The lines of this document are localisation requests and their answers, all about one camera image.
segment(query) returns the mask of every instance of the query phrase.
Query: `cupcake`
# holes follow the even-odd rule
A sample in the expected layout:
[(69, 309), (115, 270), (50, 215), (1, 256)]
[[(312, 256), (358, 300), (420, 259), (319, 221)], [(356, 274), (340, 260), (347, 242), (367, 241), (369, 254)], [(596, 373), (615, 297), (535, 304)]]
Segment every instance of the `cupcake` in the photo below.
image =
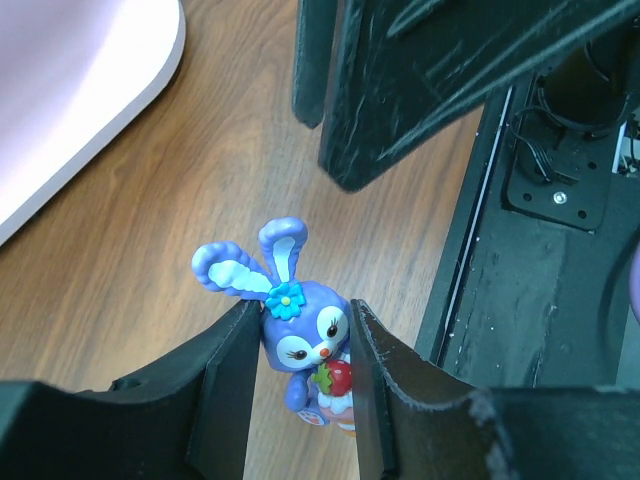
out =
[(355, 437), (351, 365), (348, 357), (330, 360), (311, 376), (318, 386), (318, 406), (327, 420), (336, 423), (347, 435)]

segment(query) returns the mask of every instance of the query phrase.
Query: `wooden table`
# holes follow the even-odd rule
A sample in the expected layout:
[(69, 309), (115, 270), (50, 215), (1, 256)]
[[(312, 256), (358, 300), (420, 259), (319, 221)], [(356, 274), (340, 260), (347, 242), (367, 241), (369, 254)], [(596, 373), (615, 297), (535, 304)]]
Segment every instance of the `wooden table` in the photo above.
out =
[[(103, 390), (234, 302), (190, 270), (203, 243), (259, 256), (269, 219), (303, 218), (298, 274), (366, 299), (413, 345), (480, 112), (355, 195), (316, 165), (319, 131), (290, 109), (295, 0), (184, 0), (175, 81), (0, 249), (0, 375)], [(247, 479), (356, 479), (355, 440), (283, 404), (258, 367)]]

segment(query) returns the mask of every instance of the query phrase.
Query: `purple bunny figurine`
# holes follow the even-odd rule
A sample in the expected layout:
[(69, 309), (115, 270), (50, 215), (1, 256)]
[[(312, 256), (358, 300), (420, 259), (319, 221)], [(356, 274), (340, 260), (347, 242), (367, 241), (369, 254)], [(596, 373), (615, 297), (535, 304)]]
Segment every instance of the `purple bunny figurine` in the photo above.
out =
[[(260, 300), (262, 343), (274, 370), (291, 373), (285, 404), (307, 423), (338, 423), (355, 435), (350, 383), (349, 303), (331, 288), (295, 278), (307, 226), (293, 217), (271, 220), (259, 232), (262, 253), (271, 273), (233, 242), (211, 243), (193, 256), (198, 281), (210, 291), (244, 300)], [(346, 366), (348, 395), (330, 392), (326, 365)], [(322, 389), (313, 378), (323, 378)]]

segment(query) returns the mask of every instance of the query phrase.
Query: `black metal frame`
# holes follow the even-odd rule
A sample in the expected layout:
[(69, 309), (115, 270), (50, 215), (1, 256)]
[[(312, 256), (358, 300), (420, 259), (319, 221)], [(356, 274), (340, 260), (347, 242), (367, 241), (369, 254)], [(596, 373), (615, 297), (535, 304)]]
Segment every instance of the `black metal frame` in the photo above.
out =
[[(640, 182), (608, 174), (602, 223), (591, 232), (514, 211), (506, 124), (529, 87), (522, 81), (486, 106), (415, 348), (474, 385), (615, 384)], [(608, 155), (594, 153), (606, 170), (615, 144), (602, 141)], [(571, 205), (558, 208), (581, 208)]]

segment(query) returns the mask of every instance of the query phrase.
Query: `light purple surface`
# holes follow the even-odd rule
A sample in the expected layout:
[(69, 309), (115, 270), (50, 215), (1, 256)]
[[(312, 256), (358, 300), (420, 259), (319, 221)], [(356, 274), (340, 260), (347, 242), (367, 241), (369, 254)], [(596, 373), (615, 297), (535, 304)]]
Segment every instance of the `light purple surface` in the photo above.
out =
[[(307, 240), (307, 235), (304, 222), (293, 217), (272, 220), (260, 230), (258, 239), (271, 273), (267, 273), (255, 259), (233, 242), (217, 242), (200, 247), (193, 256), (191, 266), (198, 281), (210, 291), (264, 302), (269, 298), (271, 286), (280, 285), (283, 272), (279, 271), (279, 268), (283, 269), (286, 265), (291, 277), (287, 283), (300, 283), (305, 303), (300, 309), (299, 316), (286, 321), (275, 318), (270, 310), (265, 308), (261, 319), (262, 343), (271, 367), (274, 370), (292, 374), (285, 391), (286, 406), (293, 412), (309, 412), (322, 416), (317, 408), (318, 391), (314, 388), (309, 389), (308, 379), (322, 362), (350, 353), (348, 322), (350, 308), (349, 303), (333, 289), (316, 282), (298, 282), (295, 278), (300, 251)], [(289, 252), (287, 258), (278, 260), (276, 258), (278, 255), (274, 255), (274, 245), (283, 240), (285, 244), (291, 245), (291, 248), (287, 250)], [(220, 268), (223, 262), (227, 263), (228, 268)], [(265, 281), (248, 282), (246, 280), (248, 271), (252, 275), (264, 277)], [(250, 290), (239, 287), (239, 285), (258, 284), (266, 288)], [(338, 333), (334, 337), (329, 337), (327, 325), (330, 324), (327, 323), (327, 319), (331, 320), (334, 316), (336, 320), (340, 320), (336, 323)], [(297, 360), (291, 360), (289, 357), (283, 357), (282, 353), (279, 354), (278, 346), (285, 341), (308, 346), (304, 347), (308, 354), (304, 360), (301, 360), (302, 366), (297, 367), (295, 365), (298, 363)], [(328, 351), (329, 355), (321, 359), (319, 357), (321, 354), (318, 352), (323, 350)], [(283, 358), (290, 364), (283, 363)], [(329, 423), (326, 418), (323, 417), (323, 419), (325, 424)]]
[(179, 0), (5, 0), (0, 10), (0, 244), (168, 84)]

